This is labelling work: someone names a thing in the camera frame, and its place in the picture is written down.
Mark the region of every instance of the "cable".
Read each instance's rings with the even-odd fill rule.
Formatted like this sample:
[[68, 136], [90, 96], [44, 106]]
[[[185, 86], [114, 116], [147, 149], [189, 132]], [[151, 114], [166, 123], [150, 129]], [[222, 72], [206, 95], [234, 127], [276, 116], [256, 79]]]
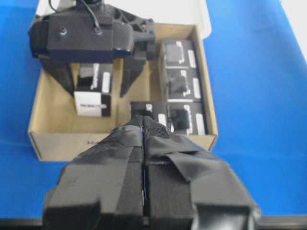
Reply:
[[56, 13], [59, 12], [59, 11], [57, 11], [57, 10], [52, 6], [51, 0], [49, 0], [49, 6], [50, 6], [50, 8], [51, 8], [54, 12], [56, 12]]
[[94, 27], [95, 27], [95, 32], [98, 33], [98, 34], [101, 33], [99, 21], [97, 20], [97, 18], [95, 16], [94, 12], [92, 11], [92, 9], [85, 3], [84, 0], [78, 0], [78, 1], [82, 3], [82, 5], [85, 7], [85, 9], [88, 11], [88, 13], [91, 15], [93, 23], [94, 23]]

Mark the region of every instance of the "open cardboard box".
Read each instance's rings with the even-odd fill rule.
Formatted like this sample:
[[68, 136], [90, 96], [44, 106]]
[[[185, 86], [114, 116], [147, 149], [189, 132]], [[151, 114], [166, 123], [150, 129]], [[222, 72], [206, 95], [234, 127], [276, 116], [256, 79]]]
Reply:
[[[218, 131], [203, 42], [197, 25], [156, 25], [157, 52], [164, 39], [191, 39], [200, 69], [208, 135], [188, 136], [206, 150], [215, 144]], [[130, 101], [161, 101], [158, 60], [148, 61], [129, 92], [119, 97], [123, 60], [114, 63], [111, 117], [77, 116], [74, 99], [45, 71], [42, 71], [28, 129], [29, 137], [42, 161], [70, 161], [129, 121]], [[76, 79], [78, 65], [73, 64]]]

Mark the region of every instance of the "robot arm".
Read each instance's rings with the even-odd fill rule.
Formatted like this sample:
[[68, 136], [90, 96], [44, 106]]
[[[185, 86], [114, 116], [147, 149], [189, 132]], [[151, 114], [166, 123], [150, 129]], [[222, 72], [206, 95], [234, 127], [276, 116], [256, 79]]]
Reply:
[[102, 0], [77, 0], [76, 6], [37, 17], [29, 36], [33, 56], [71, 95], [70, 63], [113, 63], [115, 58], [125, 58], [123, 96], [146, 60], [155, 56], [154, 21]]

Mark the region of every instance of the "screw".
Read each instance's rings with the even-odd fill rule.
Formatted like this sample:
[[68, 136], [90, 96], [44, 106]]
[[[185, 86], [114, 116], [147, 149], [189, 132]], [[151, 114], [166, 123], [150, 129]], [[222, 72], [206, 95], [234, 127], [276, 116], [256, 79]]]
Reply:
[[60, 33], [60, 35], [65, 36], [67, 34], [67, 29], [64, 26], [62, 26], [59, 29], [59, 33]]
[[102, 31], [101, 31], [100, 27], [95, 27], [94, 31], [98, 35], [102, 34]]

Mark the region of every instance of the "blue table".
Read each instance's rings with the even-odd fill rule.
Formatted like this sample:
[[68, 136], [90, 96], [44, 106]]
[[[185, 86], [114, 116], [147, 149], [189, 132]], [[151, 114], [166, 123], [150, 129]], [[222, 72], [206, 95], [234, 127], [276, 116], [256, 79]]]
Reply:
[[[37, 0], [0, 3], [0, 218], [40, 218], [63, 162], [27, 137], [40, 64], [27, 29]], [[307, 65], [278, 0], [207, 0], [204, 41], [219, 138], [265, 215], [307, 213]]]

